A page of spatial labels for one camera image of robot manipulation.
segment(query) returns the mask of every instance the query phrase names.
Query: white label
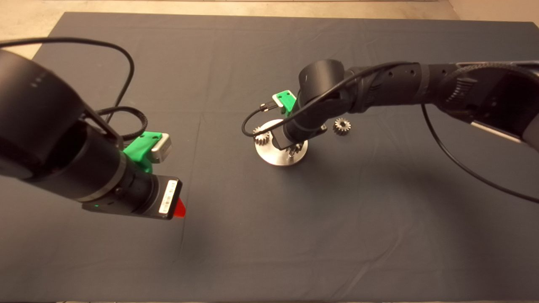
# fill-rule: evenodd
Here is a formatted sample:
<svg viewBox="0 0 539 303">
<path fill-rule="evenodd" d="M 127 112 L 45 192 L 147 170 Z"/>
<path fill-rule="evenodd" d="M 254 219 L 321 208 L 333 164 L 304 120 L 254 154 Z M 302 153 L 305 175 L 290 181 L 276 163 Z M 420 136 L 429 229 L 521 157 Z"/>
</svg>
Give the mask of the white label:
<svg viewBox="0 0 539 303">
<path fill-rule="evenodd" d="M 161 207 L 159 207 L 159 213 L 166 215 L 170 209 L 170 203 L 172 203 L 172 197 L 174 195 L 174 191 L 176 190 L 176 185 L 178 185 L 178 181 L 170 180 L 167 184 L 167 188 L 165 189 L 165 193 L 163 195 L 163 200 L 161 201 Z"/>
</svg>

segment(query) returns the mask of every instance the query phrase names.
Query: gear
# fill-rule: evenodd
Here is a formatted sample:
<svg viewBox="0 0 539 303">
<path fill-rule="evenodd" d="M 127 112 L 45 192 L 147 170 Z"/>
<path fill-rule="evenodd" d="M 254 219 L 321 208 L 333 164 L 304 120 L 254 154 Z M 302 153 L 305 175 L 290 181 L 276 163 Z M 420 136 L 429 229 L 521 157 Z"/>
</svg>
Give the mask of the gear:
<svg viewBox="0 0 539 303">
<path fill-rule="evenodd" d="M 262 128 L 260 127 L 257 127 L 253 130 L 253 133 L 257 133 L 259 131 L 261 131 Z M 254 139 L 254 142 L 257 144 L 257 145 L 265 145 L 267 144 L 269 141 L 270 141 L 270 132 L 267 132 L 267 133 L 263 133 L 261 135 L 258 135 L 258 136 L 255 136 L 253 137 Z"/>
<path fill-rule="evenodd" d="M 339 136 L 347 135 L 350 132 L 350 129 L 352 129 L 352 124 L 345 118 L 338 118 L 335 120 L 335 123 L 333 123 L 333 131 Z"/>
<path fill-rule="evenodd" d="M 299 153 L 301 149 L 303 148 L 303 143 L 298 143 L 296 145 L 292 145 L 288 147 L 286 152 L 288 152 L 288 156 L 293 157 L 295 154 Z"/>
</svg>

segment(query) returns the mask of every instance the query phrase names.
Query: table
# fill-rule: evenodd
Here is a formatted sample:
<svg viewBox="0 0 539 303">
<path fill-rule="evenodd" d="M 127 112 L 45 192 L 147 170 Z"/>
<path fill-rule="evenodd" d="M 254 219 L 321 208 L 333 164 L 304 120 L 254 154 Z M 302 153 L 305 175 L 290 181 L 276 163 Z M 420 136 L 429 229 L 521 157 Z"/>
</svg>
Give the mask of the table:
<svg viewBox="0 0 539 303">
<path fill-rule="evenodd" d="M 184 182 L 187 216 L 95 214 L 2 177 L 0 301 L 539 299 L 539 206 L 456 167 L 419 107 L 348 115 L 350 135 L 311 140 L 289 168 L 239 130 L 273 93 L 296 92 L 311 61 L 534 60 L 533 23 L 66 13 L 51 35 L 134 56 L 123 104 L 171 135 L 155 173 Z M 121 55 L 90 46 L 46 45 L 35 60 L 94 108 L 127 73 Z M 429 110 L 463 162 L 539 196 L 536 152 Z M 137 127 L 121 114 L 112 125 Z"/>
</svg>

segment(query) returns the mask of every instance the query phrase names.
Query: green mount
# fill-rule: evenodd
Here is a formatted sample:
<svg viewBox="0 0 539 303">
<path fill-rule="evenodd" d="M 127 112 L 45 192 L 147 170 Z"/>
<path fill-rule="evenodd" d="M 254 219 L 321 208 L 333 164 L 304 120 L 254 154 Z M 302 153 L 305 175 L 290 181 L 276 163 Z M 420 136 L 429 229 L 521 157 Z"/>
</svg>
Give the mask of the green mount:
<svg viewBox="0 0 539 303">
<path fill-rule="evenodd" d="M 135 162 L 142 170 L 151 173 L 153 168 L 148 154 L 152 147 L 159 142 L 162 137 L 162 133 L 144 132 L 131 142 L 131 144 L 123 150 L 123 153 L 133 160 L 133 162 Z"/>
<path fill-rule="evenodd" d="M 277 93 L 273 96 L 273 100 L 277 104 L 282 104 L 281 114 L 284 114 L 286 117 L 290 116 L 292 108 L 294 108 L 294 104 L 296 103 L 296 97 L 291 91 L 286 90 Z"/>
</svg>

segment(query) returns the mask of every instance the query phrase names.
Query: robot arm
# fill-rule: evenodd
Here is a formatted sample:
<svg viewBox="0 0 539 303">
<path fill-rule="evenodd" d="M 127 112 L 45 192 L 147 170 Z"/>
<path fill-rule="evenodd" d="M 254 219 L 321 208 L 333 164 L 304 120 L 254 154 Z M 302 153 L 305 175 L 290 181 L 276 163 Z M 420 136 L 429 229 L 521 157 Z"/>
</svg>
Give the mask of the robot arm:
<svg viewBox="0 0 539 303">
<path fill-rule="evenodd" d="M 374 71 L 346 81 L 367 69 Z M 458 120 L 526 142 L 539 151 L 538 74 L 538 62 L 395 63 L 345 71 L 339 61 L 317 61 L 300 72 L 293 119 L 272 130 L 273 143 L 285 149 L 304 142 L 322 134 L 327 119 L 346 112 L 363 113 L 371 106 L 434 104 Z M 343 82 L 341 89 L 320 99 Z M 301 110 L 315 99 L 316 104 Z"/>
<path fill-rule="evenodd" d="M 89 211 L 171 219 L 182 183 L 141 165 L 163 160 L 168 136 L 143 138 L 142 129 L 124 136 L 135 139 L 124 150 L 122 137 L 100 114 L 52 72 L 0 50 L 0 175 L 78 201 Z M 139 118 L 146 125 L 141 113 Z M 150 154 L 159 159 L 144 158 Z"/>
</svg>

